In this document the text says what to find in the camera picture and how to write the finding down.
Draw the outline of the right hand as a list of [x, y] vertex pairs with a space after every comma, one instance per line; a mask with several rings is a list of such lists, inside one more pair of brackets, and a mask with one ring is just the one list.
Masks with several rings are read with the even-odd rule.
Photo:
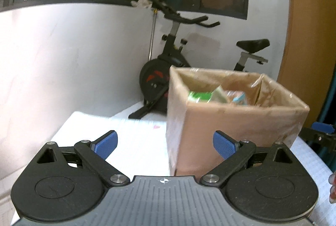
[[336, 202], [336, 172], [333, 172], [329, 176], [329, 184], [331, 184], [330, 194], [329, 194], [329, 202], [334, 204]]

